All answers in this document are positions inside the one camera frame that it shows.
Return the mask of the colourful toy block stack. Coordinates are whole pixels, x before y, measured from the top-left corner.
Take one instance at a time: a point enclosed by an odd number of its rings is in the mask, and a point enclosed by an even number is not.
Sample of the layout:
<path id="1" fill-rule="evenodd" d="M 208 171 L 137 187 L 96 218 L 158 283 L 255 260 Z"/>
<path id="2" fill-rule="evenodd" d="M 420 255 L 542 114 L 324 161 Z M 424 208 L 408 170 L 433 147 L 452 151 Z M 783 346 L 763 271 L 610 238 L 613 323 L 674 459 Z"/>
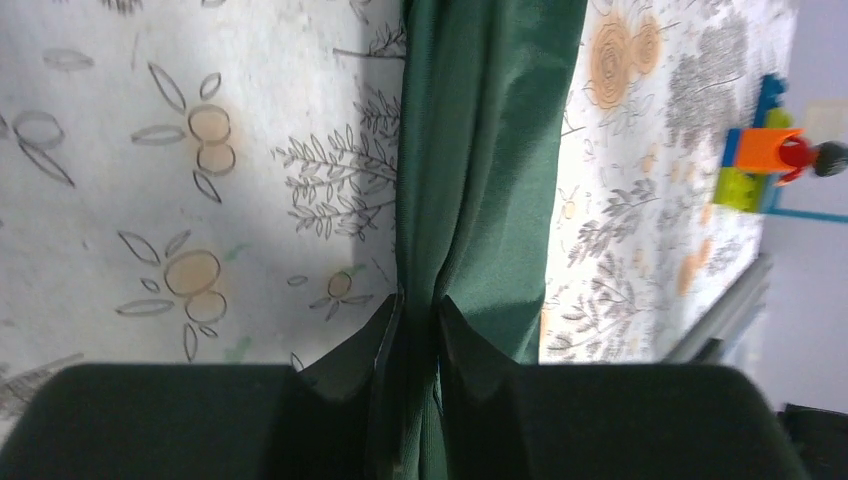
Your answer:
<path id="1" fill-rule="evenodd" d="M 845 223 L 845 215 L 784 209 L 782 188 L 807 173 L 827 178 L 847 170 L 847 144 L 815 143 L 783 105 L 786 79 L 761 78 L 752 123 L 727 131 L 712 203 L 752 214 Z"/>

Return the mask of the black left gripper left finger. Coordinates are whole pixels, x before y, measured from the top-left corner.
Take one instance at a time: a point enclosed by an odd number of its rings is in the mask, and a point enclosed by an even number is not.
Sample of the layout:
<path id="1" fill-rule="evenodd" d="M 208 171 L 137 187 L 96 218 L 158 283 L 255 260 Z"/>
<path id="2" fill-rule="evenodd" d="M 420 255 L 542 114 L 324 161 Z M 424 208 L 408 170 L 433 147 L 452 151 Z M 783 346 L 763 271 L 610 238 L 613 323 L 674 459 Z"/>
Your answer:
<path id="1" fill-rule="evenodd" d="M 312 365 L 287 373 L 286 479 L 390 479 L 400 412 L 390 381 L 401 293 L 389 295 L 366 324 Z"/>

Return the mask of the floral patterned table mat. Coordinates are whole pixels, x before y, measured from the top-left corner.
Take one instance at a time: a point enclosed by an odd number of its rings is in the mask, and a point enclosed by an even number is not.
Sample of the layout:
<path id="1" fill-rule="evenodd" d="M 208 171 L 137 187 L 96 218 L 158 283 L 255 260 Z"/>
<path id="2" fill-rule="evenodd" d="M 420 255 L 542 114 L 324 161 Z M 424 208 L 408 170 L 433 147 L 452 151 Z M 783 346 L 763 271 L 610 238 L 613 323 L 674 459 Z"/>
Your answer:
<path id="1" fill-rule="evenodd" d="M 796 1 L 588 1 L 520 244 L 544 363 L 664 357 L 753 261 L 712 203 Z M 1 428 L 82 361 L 289 363 L 396 286 L 396 1 L 1 5 Z"/>

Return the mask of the dark green cloth napkin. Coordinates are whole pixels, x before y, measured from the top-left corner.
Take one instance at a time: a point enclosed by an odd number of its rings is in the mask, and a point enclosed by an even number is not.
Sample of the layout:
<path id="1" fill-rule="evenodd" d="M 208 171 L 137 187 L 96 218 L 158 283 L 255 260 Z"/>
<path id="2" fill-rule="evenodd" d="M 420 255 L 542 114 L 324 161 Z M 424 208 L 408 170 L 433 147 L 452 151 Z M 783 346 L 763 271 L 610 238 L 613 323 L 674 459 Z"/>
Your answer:
<path id="1" fill-rule="evenodd" d="M 397 479 L 447 475 L 436 310 L 538 359 L 565 102 L 583 1 L 407 1 L 396 263 L 408 337 Z"/>

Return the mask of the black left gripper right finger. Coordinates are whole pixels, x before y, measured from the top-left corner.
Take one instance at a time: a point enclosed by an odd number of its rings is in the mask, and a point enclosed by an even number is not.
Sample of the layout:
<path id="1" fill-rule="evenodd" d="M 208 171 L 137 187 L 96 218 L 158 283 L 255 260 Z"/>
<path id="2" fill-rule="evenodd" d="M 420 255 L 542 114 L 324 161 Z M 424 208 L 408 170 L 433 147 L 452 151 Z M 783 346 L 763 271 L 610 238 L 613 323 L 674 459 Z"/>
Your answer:
<path id="1" fill-rule="evenodd" d="M 446 297 L 439 311 L 442 424 L 451 479 L 527 479 L 527 453 L 509 376 L 518 364 Z"/>

